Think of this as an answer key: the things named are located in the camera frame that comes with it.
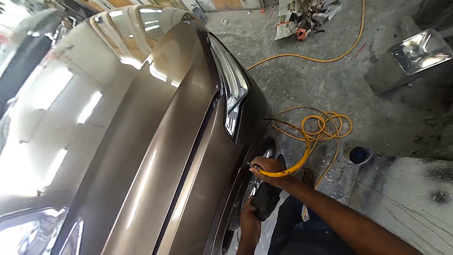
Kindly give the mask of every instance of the brown car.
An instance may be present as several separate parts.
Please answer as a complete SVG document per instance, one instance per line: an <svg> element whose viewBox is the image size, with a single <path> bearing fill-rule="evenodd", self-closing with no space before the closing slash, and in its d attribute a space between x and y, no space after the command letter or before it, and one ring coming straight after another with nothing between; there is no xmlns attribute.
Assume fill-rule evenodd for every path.
<svg viewBox="0 0 453 255"><path fill-rule="evenodd" d="M270 107L192 14L91 17L0 120L0 254L221 254L272 157Z"/></svg>

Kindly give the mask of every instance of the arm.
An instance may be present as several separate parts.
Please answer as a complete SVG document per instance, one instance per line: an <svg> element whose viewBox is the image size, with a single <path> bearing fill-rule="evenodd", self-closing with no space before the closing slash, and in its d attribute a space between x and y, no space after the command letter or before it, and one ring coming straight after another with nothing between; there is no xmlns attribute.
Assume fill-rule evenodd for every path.
<svg viewBox="0 0 453 255"><path fill-rule="evenodd" d="M267 172L286 170L275 159L257 157L252 162ZM319 215L358 254L417 254L421 253L385 228L344 206L336 200L307 187L292 176L266 177L255 168L250 170L257 178L287 191Z"/></svg>
<svg viewBox="0 0 453 255"><path fill-rule="evenodd" d="M236 255L253 255L260 240L261 221L253 214L256 207L250 204L251 200L252 197L247 200L241 212L241 240Z"/></svg>

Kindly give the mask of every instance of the black cloth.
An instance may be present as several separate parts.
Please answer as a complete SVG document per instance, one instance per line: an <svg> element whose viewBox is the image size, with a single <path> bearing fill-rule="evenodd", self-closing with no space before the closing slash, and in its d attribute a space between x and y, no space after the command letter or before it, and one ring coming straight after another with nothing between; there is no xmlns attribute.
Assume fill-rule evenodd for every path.
<svg viewBox="0 0 453 255"><path fill-rule="evenodd" d="M303 203L289 196L279 208L268 255L349 255L354 251L330 226L308 209L302 221Z"/></svg>

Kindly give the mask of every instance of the bucket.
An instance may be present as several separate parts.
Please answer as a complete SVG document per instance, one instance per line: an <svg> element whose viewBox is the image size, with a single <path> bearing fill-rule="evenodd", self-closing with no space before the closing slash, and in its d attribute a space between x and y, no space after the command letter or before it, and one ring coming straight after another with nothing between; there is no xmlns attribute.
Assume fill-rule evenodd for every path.
<svg viewBox="0 0 453 255"><path fill-rule="evenodd" d="M343 150L343 158L346 162L363 165L373 156L373 151L365 146L348 146Z"/></svg>

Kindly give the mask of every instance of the hand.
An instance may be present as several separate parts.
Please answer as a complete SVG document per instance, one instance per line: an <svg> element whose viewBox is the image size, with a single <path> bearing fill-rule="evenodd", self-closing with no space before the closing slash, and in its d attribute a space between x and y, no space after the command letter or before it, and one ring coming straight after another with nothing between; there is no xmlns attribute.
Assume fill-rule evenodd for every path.
<svg viewBox="0 0 453 255"><path fill-rule="evenodd" d="M247 200L246 204L242 208L241 213L241 242L245 242L251 245L257 245L260 241L261 235L261 221L255 217L253 211L256 210L256 207L252 206L250 202L252 201L251 196Z"/></svg>
<svg viewBox="0 0 453 255"><path fill-rule="evenodd" d="M251 164L260 165L266 172L283 172L286 170L285 166L282 166L278 160L272 158L256 157L252 160ZM255 174L256 178L259 178L270 185L283 190L285 190L295 180L295 178L291 175L283 177L268 177L261 174L260 171L254 167L250 167L250 171Z"/></svg>

